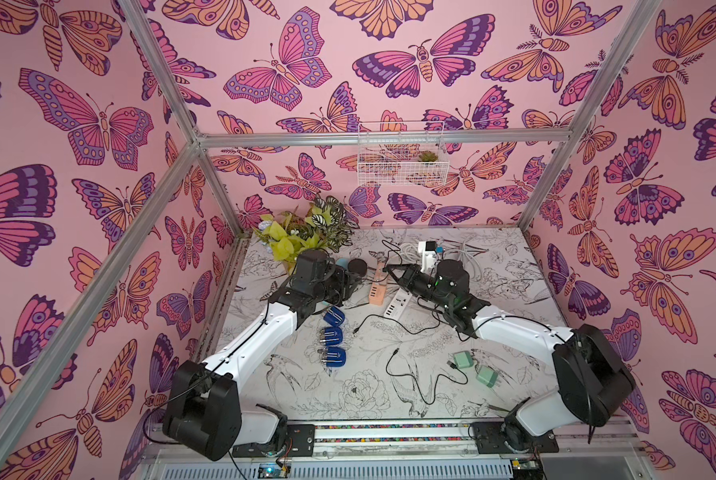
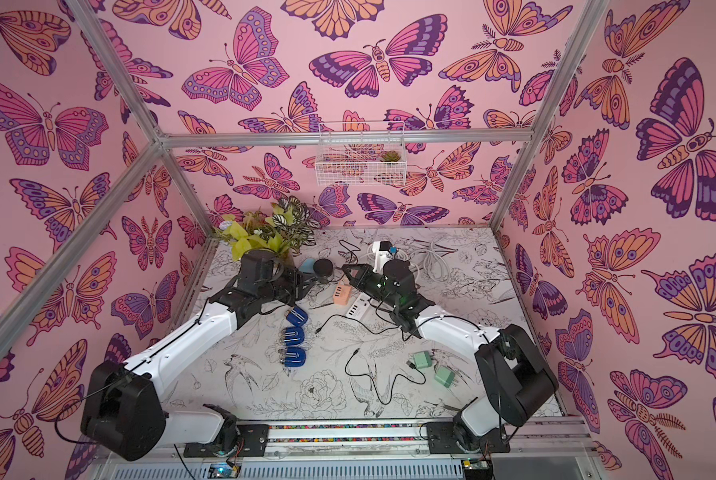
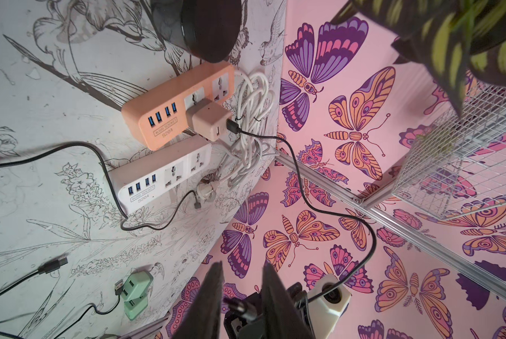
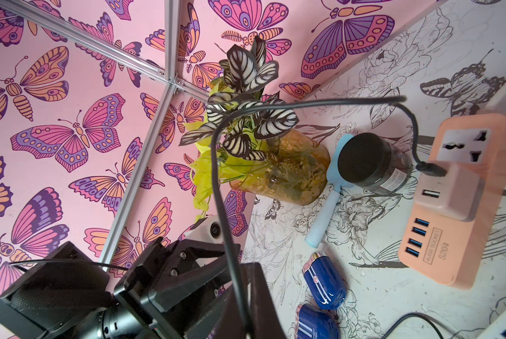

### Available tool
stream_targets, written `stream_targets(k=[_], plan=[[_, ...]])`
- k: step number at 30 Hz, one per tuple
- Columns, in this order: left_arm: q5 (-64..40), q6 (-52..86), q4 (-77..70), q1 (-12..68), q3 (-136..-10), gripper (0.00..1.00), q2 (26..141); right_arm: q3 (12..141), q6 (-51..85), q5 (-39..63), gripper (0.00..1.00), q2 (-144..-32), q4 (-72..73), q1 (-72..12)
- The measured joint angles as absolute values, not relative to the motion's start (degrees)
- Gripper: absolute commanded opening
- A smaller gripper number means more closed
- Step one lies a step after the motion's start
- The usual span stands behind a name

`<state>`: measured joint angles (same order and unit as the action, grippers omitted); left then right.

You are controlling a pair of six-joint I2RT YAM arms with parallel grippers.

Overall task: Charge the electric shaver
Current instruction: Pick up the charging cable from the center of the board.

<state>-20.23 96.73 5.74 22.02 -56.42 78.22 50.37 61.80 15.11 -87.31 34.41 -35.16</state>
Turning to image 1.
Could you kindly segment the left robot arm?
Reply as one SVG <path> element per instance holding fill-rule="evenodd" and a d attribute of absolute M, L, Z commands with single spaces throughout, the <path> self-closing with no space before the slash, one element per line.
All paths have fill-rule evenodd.
<path fill-rule="evenodd" d="M 163 434 L 212 461 L 244 445 L 273 455 L 285 449 L 287 416 L 261 404 L 244 408 L 244 387 L 321 304 L 340 307 L 349 299 L 367 270 L 362 259 L 340 261 L 319 249 L 300 253 L 249 327 L 213 355 L 178 367 L 164 405 Z"/>

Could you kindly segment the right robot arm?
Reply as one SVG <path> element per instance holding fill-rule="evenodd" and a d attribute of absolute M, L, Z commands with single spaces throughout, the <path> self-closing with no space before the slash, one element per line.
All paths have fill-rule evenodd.
<path fill-rule="evenodd" d="M 584 423 L 593 433 L 636 387 L 600 329 L 551 326 L 480 299 L 470 292 L 470 276 L 460 261 L 442 260 L 432 274 L 415 264 L 389 264 L 383 271 L 402 290 L 432 303 L 456 332 L 500 343 L 554 369 L 556 385 L 549 392 L 520 402 L 503 419 L 504 442 L 516 453 L 573 423 Z"/>

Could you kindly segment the orange power strip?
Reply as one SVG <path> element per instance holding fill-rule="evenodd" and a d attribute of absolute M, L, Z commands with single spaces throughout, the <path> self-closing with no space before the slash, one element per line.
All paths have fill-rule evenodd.
<path fill-rule="evenodd" d="M 368 302 L 370 305 L 382 306 L 387 291 L 387 272 L 384 270 L 385 262 L 377 264 L 372 283 L 369 289 Z"/>

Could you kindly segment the white power strip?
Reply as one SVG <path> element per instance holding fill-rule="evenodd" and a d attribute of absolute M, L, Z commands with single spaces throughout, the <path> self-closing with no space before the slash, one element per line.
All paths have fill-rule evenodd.
<path fill-rule="evenodd" d="M 385 309 L 383 316 L 392 320 L 399 320 L 405 312 L 411 299 L 412 295 L 409 292 L 399 288 L 390 304 Z"/>

